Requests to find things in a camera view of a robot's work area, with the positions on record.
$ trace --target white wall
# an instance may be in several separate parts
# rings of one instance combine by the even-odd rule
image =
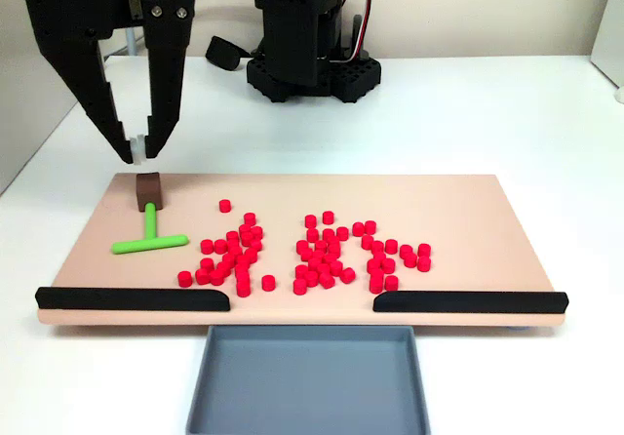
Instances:
[[[0,0],[0,193],[75,103],[40,55],[24,0]]]
[[[363,1],[349,0],[346,17]],[[589,55],[605,1],[373,0],[367,48],[379,58]],[[189,54],[202,56],[213,35],[254,48],[254,0],[198,0]]]

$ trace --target red cylinder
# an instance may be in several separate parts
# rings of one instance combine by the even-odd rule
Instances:
[[[303,223],[305,228],[316,228],[316,216],[312,216],[311,214],[306,216]]]
[[[262,289],[265,292],[271,292],[275,290],[275,276],[267,274],[262,276]]]
[[[221,199],[218,202],[218,209],[222,213],[229,213],[230,211],[232,211],[232,203],[230,202],[229,199]]]
[[[333,212],[332,211],[325,211],[323,213],[323,223],[325,225],[332,225],[333,224]]]
[[[374,220],[367,220],[364,222],[364,232],[367,235],[374,235],[377,232],[377,222]]]
[[[420,272],[427,272],[429,269],[431,269],[431,258],[418,257],[417,267]]]
[[[370,235],[364,235],[362,237],[362,248],[364,250],[370,250],[372,247],[372,237]]]
[[[388,255],[395,255],[399,251],[399,242],[390,238],[386,240],[386,253]]]
[[[298,296],[303,296],[308,292],[308,283],[305,279],[295,279],[292,282],[292,291]]]
[[[199,248],[202,251],[202,255],[211,255],[215,250],[215,245],[212,240],[202,240],[199,244]]]
[[[180,271],[177,274],[177,283],[184,289],[191,287],[193,285],[193,275],[190,271]]]

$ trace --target red block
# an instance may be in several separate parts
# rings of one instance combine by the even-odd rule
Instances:
[[[342,269],[342,275],[340,275],[340,280],[345,284],[351,284],[355,281],[355,271],[351,267],[346,267]]]
[[[413,248],[410,245],[401,245],[401,248],[399,249],[399,258],[405,259],[410,253],[413,253]]]
[[[314,251],[315,252],[326,252],[328,250],[328,242],[325,242],[323,240],[319,240],[318,242],[316,242],[314,244]]]
[[[265,292],[271,292],[275,290],[275,276],[271,276],[267,274],[266,276],[262,276],[262,289]]]
[[[319,273],[316,271],[308,271],[305,274],[305,282],[308,287],[316,287],[319,285]]]
[[[418,256],[419,257],[430,257],[431,256],[431,245],[428,243],[421,243],[418,245]]]
[[[218,202],[218,209],[222,213],[229,213],[230,211],[232,211],[232,203],[230,202],[229,199],[221,199]]]
[[[418,270],[420,272],[427,272],[431,269],[431,258],[429,257],[418,257]]]
[[[257,252],[261,252],[262,251],[262,242],[259,241],[259,240],[252,240],[252,243],[250,244],[250,246],[251,246],[251,248],[253,248]]]
[[[370,250],[372,247],[372,237],[370,235],[364,235],[362,237],[362,248],[364,250]]]
[[[367,262],[368,274],[371,274],[373,271],[376,271],[380,267],[381,267],[381,261],[379,261],[378,259],[372,258],[372,259],[369,259]]]
[[[211,272],[215,270],[215,262],[211,257],[204,257],[201,261],[199,261],[199,267],[206,269],[207,272]]]
[[[383,272],[374,271],[370,275],[369,290],[372,294],[381,294],[383,292]]]
[[[199,244],[199,248],[202,251],[202,255],[211,255],[215,250],[215,245],[212,240],[202,240]]]
[[[416,267],[416,262],[418,261],[418,257],[415,253],[407,253],[406,257],[403,260],[403,264],[409,269],[414,269]]]
[[[397,276],[386,277],[386,291],[398,291],[399,290],[399,278]]]
[[[325,240],[326,242],[330,242],[330,240],[332,238],[335,237],[335,232],[333,231],[332,228],[324,228],[323,229],[323,240]]]
[[[214,286],[222,286],[225,282],[225,275],[221,269],[215,269],[209,273],[211,284]]]
[[[340,244],[339,243],[330,243],[330,245],[328,246],[328,252],[330,252],[333,255],[340,256],[340,253],[341,253]]]
[[[330,264],[330,273],[331,273],[331,275],[338,277],[340,274],[342,274],[342,267],[343,267],[342,261],[338,261],[338,260],[333,261]]]
[[[335,236],[341,242],[346,242],[349,239],[349,229],[347,227],[338,227],[335,230]]]
[[[392,274],[397,269],[397,263],[394,259],[388,257],[381,262],[381,269],[386,274]]]
[[[319,231],[316,228],[308,228],[306,239],[310,243],[319,241]]]
[[[325,211],[323,213],[323,223],[325,225],[332,225],[333,224],[333,212],[332,211]]]
[[[254,213],[246,213],[243,215],[243,221],[245,225],[255,225],[255,214]]]
[[[388,255],[395,255],[399,251],[399,242],[392,238],[386,240],[386,253]]]
[[[308,292],[308,283],[305,279],[295,279],[292,282],[292,291],[298,296],[303,296]]]
[[[214,252],[218,255],[225,255],[227,253],[227,242],[219,239],[214,242]]]
[[[302,261],[309,261],[312,258],[312,254],[314,252],[311,249],[307,249],[307,250],[303,250],[301,252],[301,260]]]
[[[301,253],[308,248],[310,248],[310,246],[305,240],[299,240],[298,242],[296,242],[296,253],[298,255],[301,255]]]
[[[335,286],[335,279],[333,279],[331,274],[323,273],[319,276],[319,283],[323,287],[323,289],[331,289]]]
[[[250,247],[253,239],[254,236],[251,232],[241,233],[241,244],[243,244],[244,247]]]
[[[200,286],[205,286],[206,284],[210,284],[211,283],[210,272],[204,268],[199,268],[197,271],[195,271],[195,280],[197,281],[197,284],[199,284]]]
[[[374,220],[367,220],[364,222],[364,232],[367,235],[374,235],[377,232],[377,222]]]
[[[316,216],[312,216],[311,214],[305,217],[304,221],[305,228],[315,228],[316,227]]]
[[[264,230],[259,225],[255,225],[250,229],[254,240],[262,240],[264,238]]]
[[[177,283],[184,289],[191,287],[193,285],[193,275],[190,271],[180,271],[177,274]]]
[[[307,272],[308,266],[306,266],[305,264],[300,264],[294,269],[294,277],[296,279],[304,279]]]
[[[320,265],[321,265],[321,260],[316,257],[313,257],[312,259],[308,261],[308,269],[310,271],[317,271]]]
[[[361,222],[355,222],[353,224],[353,236],[361,237],[362,235],[364,235],[364,224]]]
[[[375,253],[383,253],[383,242],[379,240],[375,240],[370,244],[370,252]]]
[[[319,275],[326,274],[326,273],[330,274],[332,272],[332,268],[326,262],[324,262],[323,264],[319,264],[319,267],[317,267],[316,270],[319,273]]]

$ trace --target small red cylinder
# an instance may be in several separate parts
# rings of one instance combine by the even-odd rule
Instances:
[[[331,273],[331,275],[332,276],[336,276],[336,277],[340,276],[340,274],[342,274],[342,267],[343,267],[342,261],[338,261],[338,260],[333,261],[330,264],[330,273]]]
[[[338,227],[335,230],[335,236],[341,242],[346,242],[349,239],[349,229],[347,227]]]
[[[370,244],[370,252],[375,253],[383,253],[383,242],[379,240],[375,240]]]
[[[372,247],[372,237],[370,235],[364,235],[362,237],[362,248],[364,250],[370,250]]]
[[[429,269],[431,269],[431,258],[418,257],[417,267],[420,272],[427,272]]]
[[[344,269],[342,269],[342,274],[340,275],[340,280],[344,283],[344,284],[351,284],[353,281],[355,281],[355,271],[353,270],[353,268],[351,267],[346,267]]]
[[[381,262],[381,269],[386,274],[392,274],[397,269],[397,263],[394,259],[387,257],[384,261]]]
[[[211,255],[215,250],[215,245],[212,240],[202,240],[199,244],[199,248],[202,251],[202,255]]]
[[[315,228],[316,227],[316,216],[312,216],[311,214],[305,217],[305,221],[303,222],[305,228]]]
[[[180,271],[177,274],[177,283],[184,289],[191,287],[193,285],[193,275],[190,271]]]
[[[367,235],[374,235],[377,232],[377,222],[374,220],[367,220],[364,222],[364,232]]]
[[[199,267],[206,269],[207,272],[215,270],[215,262],[211,257],[204,257],[199,261]]]
[[[403,259],[403,264],[409,269],[414,269],[416,267],[416,262],[418,257],[415,253],[407,253],[406,257]]]
[[[419,257],[430,257],[431,256],[431,245],[428,243],[421,243],[418,245],[418,256]]]
[[[316,228],[308,228],[306,239],[310,243],[319,241],[319,231]]]
[[[262,276],[262,289],[265,292],[271,292],[275,290],[275,276],[271,276],[267,274],[266,276]]]
[[[221,199],[218,202],[218,209],[222,213],[229,213],[230,211],[232,211],[232,203],[230,202],[229,199]]]
[[[399,258],[405,259],[410,253],[413,253],[413,248],[410,245],[401,245],[401,248],[399,249]]]
[[[319,273],[316,271],[308,271],[305,274],[305,282],[308,287],[316,287],[319,285]]]
[[[333,224],[333,212],[332,211],[325,211],[323,213],[323,223],[325,225],[332,225]]]
[[[305,279],[295,279],[292,282],[292,291],[298,296],[303,296],[308,292],[308,283]]]
[[[216,240],[214,242],[214,252],[218,255],[225,255],[227,253],[227,242],[223,239]]]
[[[304,279],[307,272],[308,266],[306,266],[305,264],[300,264],[294,269],[294,277],[296,279]]]
[[[254,213],[244,214],[243,221],[245,222],[245,225],[255,225],[255,214]]]
[[[399,251],[399,242],[394,239],[386,240],[386,253],[388,255],[395,255]]]
[[[399,278],[397,276],[386,277],[386,291],[398,291],[399,290]]]

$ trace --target beige board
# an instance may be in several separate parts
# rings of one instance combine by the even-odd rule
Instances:
[[[429,243],[432,268],[423,273],[397,260],[399,290],[552,292],[530,242],[495,176],[227,176],[161,175],[165,208],[161,236],[186,234],[188,246],[115,256],[114,242],[143,234],[133,174],[113,178],[54,282],[58,287],[174,288],[181,270],[194,271],[203,257],[200,241],[224,238],[256,213],[264,250],[252,267],[253,292],[236,295],[234,276],[217,289],[229,295],[229,312],[39,310],[57,325],[362,324],[554,326],[564,314],[375,313],[366,262],[370,252],[351,237],[341,260],[357,280],[305,296],[293,294],[297,240],[305,238],[305,215],[335,212],[335,223],[375,220],[376,239]],[[232,201],[222,214],[218,201]],[[261,289],[264,274],[277,289]]]

